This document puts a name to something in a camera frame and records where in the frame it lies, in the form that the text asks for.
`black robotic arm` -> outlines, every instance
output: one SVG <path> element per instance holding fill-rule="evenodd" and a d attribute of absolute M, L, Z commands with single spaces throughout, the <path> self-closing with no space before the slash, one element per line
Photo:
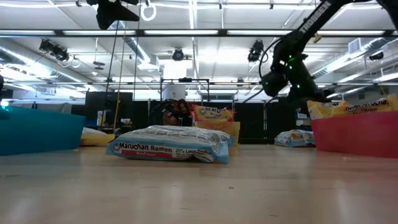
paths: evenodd
<path fill-rule="evenodd" d="M 368 1 L 370 0 L 323 0 L 299 28 L 275 41 L 271 71 L 261 77 L 261 65 L 259 66 L 261 84 L 265 93 L 275 97 L 289 81 L 292 87 L 287 101 L 305 99 L 305 101 L 327 102 L 327 95 L 330 92 L 318 89 L 303 63 L 303 60 L 308 57 L 303 54 L 304 48 L 307 42 L 345 4 Z M 389 13 L 395 27 L 398 27 L 398 1 L 378 0 L 378 3 Z"/>

